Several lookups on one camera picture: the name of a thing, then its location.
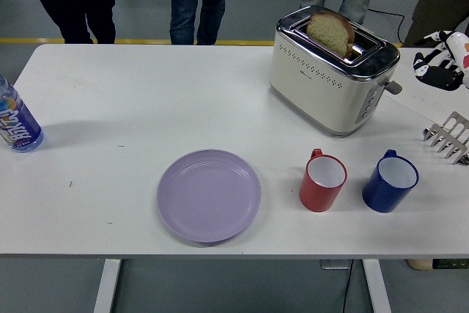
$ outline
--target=plastic bottle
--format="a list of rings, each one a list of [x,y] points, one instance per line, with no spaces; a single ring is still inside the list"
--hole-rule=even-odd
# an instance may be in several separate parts
[[[10,148],[29,152],[44,139],[42,128],[31,115],[16,89],[0,75],[0,134]]]

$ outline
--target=white table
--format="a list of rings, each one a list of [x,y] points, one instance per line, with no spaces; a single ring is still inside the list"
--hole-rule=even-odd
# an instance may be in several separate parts
[[[422,141],[432,121],[383,97],[361,129],[332,138],[270,91],[271,53],[271,47],[40,46],[15,86],[45,141],[26,154],[0,145],[0,254],[468,256],[468,169]],[[314,148],[340,158],[349,173],[324,213],[308,211],[298,198]],[[203,149],[239,155],[262,187],[251,225],[216,246],[174,235],[156,206],[164,171]],[[382,214],[366,206],[361,189],[387,149],[410,159],[420,182],[395,211]]]

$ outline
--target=purple plate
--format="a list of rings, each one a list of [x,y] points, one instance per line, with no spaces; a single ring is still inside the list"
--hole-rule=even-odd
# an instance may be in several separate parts
[[[161,218],[196,242],[222,241],[245,229],[261,202],[256,172],[223,150],[200,150],[175,161],[158,185]]]

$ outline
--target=white toaster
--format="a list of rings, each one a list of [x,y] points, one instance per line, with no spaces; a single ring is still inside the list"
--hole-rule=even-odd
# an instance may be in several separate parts
[[[341,58],[306,34],[311,14],[321,9],[306,7],[277,23],[270,85],[332,135],[347,135],[373,115],[384,89],[402,89],[390,81],[399,51],[350,21],[353,54]]]

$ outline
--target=toaster lever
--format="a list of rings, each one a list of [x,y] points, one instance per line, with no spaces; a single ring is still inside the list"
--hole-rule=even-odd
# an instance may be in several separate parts
[[[402,92],[402,86],[395,81],[389,81],[387,84],[385,84],[384,89],[392,95],[398,95],[400,92]]]

